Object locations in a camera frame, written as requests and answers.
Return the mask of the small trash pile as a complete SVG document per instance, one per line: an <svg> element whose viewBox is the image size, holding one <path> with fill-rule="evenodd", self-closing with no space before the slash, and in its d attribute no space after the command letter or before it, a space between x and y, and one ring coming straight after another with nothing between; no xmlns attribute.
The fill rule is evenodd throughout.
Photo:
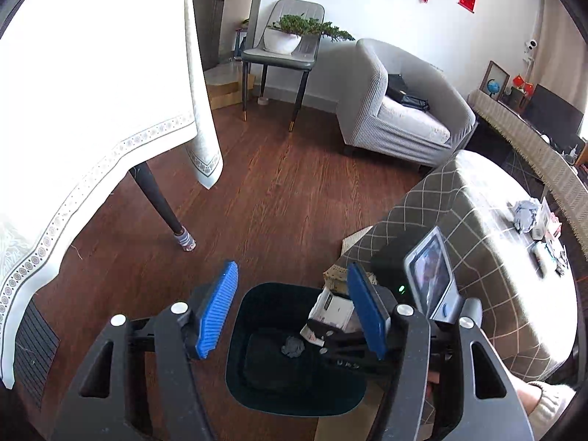
<svg viewBox="0 0 588 441"><path fill-rule="evenodd" d="M561 230L559 218L543 198L536 215L536 224L531 229L531 237L535 242L532 253L543 277L551 273L563 277L569 268L567 252L560 241Z"/></svg>

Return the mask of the white red paper carton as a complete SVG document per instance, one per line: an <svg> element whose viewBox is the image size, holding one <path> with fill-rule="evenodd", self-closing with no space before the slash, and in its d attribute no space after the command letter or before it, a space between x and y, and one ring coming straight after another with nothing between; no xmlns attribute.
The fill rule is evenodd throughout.
<svg viewBox="0 0 588 441"><path fill-rule="evenodd" d="M362 333L353 302L341 294L324 288L310 310L300 336L310 344L323 347L327 340Z"/></svg>

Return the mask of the dark green trash bin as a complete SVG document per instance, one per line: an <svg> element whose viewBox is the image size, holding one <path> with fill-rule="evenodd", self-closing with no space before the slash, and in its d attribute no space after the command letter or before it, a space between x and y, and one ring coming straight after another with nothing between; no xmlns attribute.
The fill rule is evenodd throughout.
<svg viewBox="0 0 588 441"><path fill-rule="evenodd" d="M225 371L231 395L270 414L324 417L353 410L367 389L364 375L323 361L300 330L319 297L315 288L264 283L243 297Z"/></svg>

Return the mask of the grey checked round tablecloth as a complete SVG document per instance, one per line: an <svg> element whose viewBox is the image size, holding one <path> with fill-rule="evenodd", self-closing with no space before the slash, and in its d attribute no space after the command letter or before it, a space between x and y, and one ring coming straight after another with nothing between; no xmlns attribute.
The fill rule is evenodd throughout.
<svg viewBox="0 0 588 441"><path fill-rule="evenodd" d="M387 217L323 275L347 291L347 267L368 268L373 255L410 229L438 227L459 293L480 299L483 330L504 364L525 381L549 378L570 356L577 330L571 272L545 275L532 238L513 226L523 187L478 153L461 150L413 187Z"/></svg>

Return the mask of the black table leg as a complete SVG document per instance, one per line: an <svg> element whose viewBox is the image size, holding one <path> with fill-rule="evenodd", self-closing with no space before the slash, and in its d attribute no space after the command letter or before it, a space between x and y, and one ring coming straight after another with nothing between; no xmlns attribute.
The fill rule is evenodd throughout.
<svg viewBox="0 0 588 441"><path fill-rule="evenodd" d="M196 242L182 223L179 222L175 212L169 206L147 162L133 166L129 173L144 196L150 201L151 206L168 225L168 228L171 229L173 236L175 236L175 241L182 247L182 250L185 252L193 251L196 248Z"/></svg>

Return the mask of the cardboard box on floor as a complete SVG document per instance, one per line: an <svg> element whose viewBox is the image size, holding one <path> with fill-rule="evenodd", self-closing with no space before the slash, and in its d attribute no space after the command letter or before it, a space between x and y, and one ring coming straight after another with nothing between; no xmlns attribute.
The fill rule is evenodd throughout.
<svg viewBox="0 0 588 441"><path fill-rule="evenodd" d="M212 110L242 103L242 75L240 70L225 73L214 73L213 70L210 70L204 74L204 78Z"/></svg>

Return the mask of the beige fringed desk cloth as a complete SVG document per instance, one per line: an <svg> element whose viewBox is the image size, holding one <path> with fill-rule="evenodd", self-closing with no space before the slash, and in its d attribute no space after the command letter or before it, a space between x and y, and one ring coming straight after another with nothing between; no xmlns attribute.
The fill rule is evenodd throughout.
<svg viewBox="0 0 588 441"><path fill-rule="evenodd" d="M532 126L499 101L480 90L472 91L466 100L533 168L562 210L587 256L587 187L572 167Z"/></svg>

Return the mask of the grey dining chair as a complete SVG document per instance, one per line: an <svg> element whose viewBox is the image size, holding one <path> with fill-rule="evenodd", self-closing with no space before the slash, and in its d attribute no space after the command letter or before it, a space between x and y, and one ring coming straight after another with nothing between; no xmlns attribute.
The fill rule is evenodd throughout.
<svg viewBox="0 0 588 441"><path fill-rule="evenodd" d="M262 66L260 95L264 95L267 71L269 67L284 68L302 73L297 92L294 110L289 122L289 132L292 132L304 98L310 72L314 68L320 37L318 35L296 35L285 33L277 29L283 17L290 23L294 17L324 22L325 9L318 3L303 0L278 0L268 18L260 42L251 49L245 49L241 56L241 96L242 115L247 121L248 92L247 78L252 64Z"/></svg>

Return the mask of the small blue globe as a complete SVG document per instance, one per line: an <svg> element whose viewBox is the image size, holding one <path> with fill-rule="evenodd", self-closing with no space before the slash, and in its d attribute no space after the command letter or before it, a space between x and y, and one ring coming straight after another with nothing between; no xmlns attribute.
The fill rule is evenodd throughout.
<svg viewBox="0 0 588 441"><path fill-rule="evenodd" d="M500 92L500 83L497 80L494 79L489 79L486 83L486 88L488 91L488 94L492 97L492 98L496 98Z"/></svg>

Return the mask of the white patterned tablecloth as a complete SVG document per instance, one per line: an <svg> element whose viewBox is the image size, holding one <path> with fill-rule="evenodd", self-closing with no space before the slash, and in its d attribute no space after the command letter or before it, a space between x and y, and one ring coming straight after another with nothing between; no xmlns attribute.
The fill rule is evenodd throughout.
<svg viewBox="0 0 588 441"><path fill-rule="evenodd" d="M24 0L1 38L1 379L32 296L126 173L222 156L192 0Z"/></svg>

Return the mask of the framed picture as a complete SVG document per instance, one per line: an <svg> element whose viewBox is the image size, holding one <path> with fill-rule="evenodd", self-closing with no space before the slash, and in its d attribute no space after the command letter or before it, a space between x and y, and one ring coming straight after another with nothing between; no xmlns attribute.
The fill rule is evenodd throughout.
<svg viewBox="0 0 588 441"><path fill-rule="evenodd" d="M489 79L497 80L500 83L501 89L500 89L500 92L496 98L492 98L488 94L488 91L486 88L486 83ZM502 97L502 94L503 94L504 89L505 89L508 82L509 82L509 74L507 74L507 72L502 67L500 67L499 64L495 63L494 61L490 61L490 63L487 66L487 69L485 71L483 81L480 84L479 90L482 91L483 93L485 93L487 96L489 96L493 100L499 101Z"/></svg>

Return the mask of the black monitor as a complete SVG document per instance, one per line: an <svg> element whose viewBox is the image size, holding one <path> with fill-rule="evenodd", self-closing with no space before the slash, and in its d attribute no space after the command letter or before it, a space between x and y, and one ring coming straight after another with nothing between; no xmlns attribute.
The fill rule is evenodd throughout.
<svg viewBox="0 0 588 441"><path fill-rule="evenodd" d="M584 147L579 136L582 112L542 85L535 87L522 118L541 135L547 136L550 145L558 151L570 153L575 148L579 153Z"/></svg>

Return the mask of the potted green plant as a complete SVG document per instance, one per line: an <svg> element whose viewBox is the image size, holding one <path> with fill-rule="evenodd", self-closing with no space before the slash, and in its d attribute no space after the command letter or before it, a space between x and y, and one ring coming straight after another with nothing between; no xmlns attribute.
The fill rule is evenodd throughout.
<svg viewBox="0 0 588 441"><path fill-rule="evenodd" d="M316 18L286 14L267 25L263 34L264 49L270 53L290 55L303 37L328 37L332 42L354 41L355 38L332 22Z"/></svg>

